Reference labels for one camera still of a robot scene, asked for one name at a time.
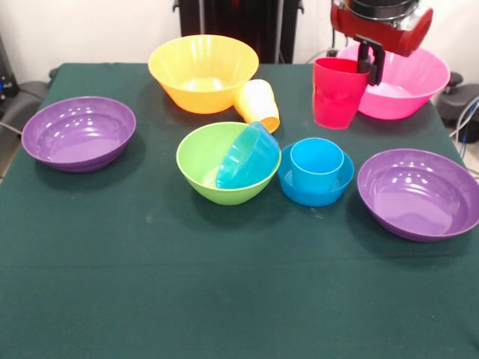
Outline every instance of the purple bowl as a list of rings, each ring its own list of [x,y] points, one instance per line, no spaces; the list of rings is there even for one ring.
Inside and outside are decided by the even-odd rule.
[[[378,153],[362,165],[358,189],[385,229],[412,241],[449,239],[479,223],[478,183],[465,168],[435,153]]]
[[[23,129],[22,145],[30,156],[57,170],[91,172],[123,152],[135,127],[135,115],[123,103],[76,97],[36,113]]]

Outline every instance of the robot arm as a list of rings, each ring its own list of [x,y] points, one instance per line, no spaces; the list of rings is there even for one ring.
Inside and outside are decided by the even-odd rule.
[[[422,44],[432,21],[433,9],[423,0],[332,1],[332,26],[360,42],[358,72],[370,73],[370,85],[381,82],[385,51],[410,56]]]

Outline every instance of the white wall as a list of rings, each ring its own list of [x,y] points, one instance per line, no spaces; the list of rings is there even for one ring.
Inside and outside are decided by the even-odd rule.
[[[17,80],[63,62],[146,62],[180,36],[172,0],[0,0],[0,34]]]
[[[145,62],[180,36],[172,0],[0,0],[0,34],[20,82],[46,80],[63,62]],[[330,0],[303,0],[295,62],[331,45]],[[479,82],[478,0],[428,0],[436,12],[424,47],[467,82]],[[338,35],[341,47],[344,38]]]

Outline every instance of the blue saucer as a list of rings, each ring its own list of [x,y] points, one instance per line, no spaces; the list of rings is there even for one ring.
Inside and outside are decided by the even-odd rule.
[[[345,153],[344,163],[339,170],[338,178],[332,189],[328,192],[315,192],[295,187],[293,183],[293,172],[291,165],[291,149],[294,144],[290,144],[281,151],[281,164],[278,169],[279,182],[281,189],[286,197],[297,204],[307,207],[324,207],[333,204],[346,191],[354,177],[354,164],[351,158]]]

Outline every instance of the yellow bowl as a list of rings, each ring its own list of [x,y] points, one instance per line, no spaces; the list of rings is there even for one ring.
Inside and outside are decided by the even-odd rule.
[[[213,114],[230,108],[237,91],[256,73],[257,53],[242,41],[219,35],[180,37],[148,59],[151,75],[182,109]]]

